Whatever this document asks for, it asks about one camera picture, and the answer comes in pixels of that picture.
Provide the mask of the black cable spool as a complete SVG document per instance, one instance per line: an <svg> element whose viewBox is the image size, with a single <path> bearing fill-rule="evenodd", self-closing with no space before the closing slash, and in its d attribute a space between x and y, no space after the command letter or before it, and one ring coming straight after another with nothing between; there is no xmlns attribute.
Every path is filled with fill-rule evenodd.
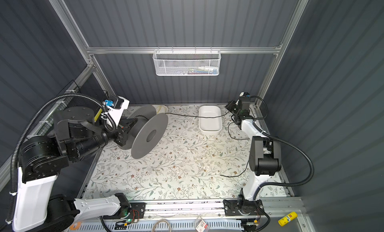
<svg viewBox="0 0 384 232"><path fill-rule="evenodd" d="M132 147L120 147L130 150L134 159L140 159L149 154L163 137L169 118L165 113L157 114L152 105L140 107L137 111L125 118L137 118L138 122L131 130L135 140Z"/></svg>

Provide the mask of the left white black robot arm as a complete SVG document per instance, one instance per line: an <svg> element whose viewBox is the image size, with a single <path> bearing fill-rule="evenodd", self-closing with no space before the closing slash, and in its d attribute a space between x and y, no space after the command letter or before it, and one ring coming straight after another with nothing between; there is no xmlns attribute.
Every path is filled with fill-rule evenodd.
<svg viewBox="0 0 384 232"><path fill-rule="evenodd" d="M50 105L67 98L59 95L47 101L32 117L15 147L11 164L9 211L5 221L15 232L61 232L72 224L92 219L130 220L134 211L122 193L105 199L71 199L52 195L62 169L102 150L110 142L124 145L124 133L136 119L123 119L129 101L111 96L98 101L88 95L72 93L99 107L101 123L95 113L84 106L70 107L53 114L54 130L43 136L28 138L32 125Z"/></svg>

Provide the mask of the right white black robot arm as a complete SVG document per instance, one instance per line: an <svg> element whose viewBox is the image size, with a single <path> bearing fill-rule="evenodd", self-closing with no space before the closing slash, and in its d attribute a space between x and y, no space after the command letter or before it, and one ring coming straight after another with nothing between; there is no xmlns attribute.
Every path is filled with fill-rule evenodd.
<svg viewBox="0 0 384 232"><path fill-rule="evenodd" d="M253 212L261 213L260 192L264 187L292 188L303 186L309 183L315 174L314 163L303 150L288 141L270 135L257 125L257 121L266 118L266 116L254 117L251 115L251 104L256 103L258 100L265 103L259 96L242 92L238 100L232 100L226 105L226 109L232 114L231 119L234 124L249 137L251 142L248 160L251 175L238 195L237 205L235 206L241 215L249 215ZM307 161L310 171L305 179L295 183L269 181L282 168L282 144L298 151Z"/></svg>

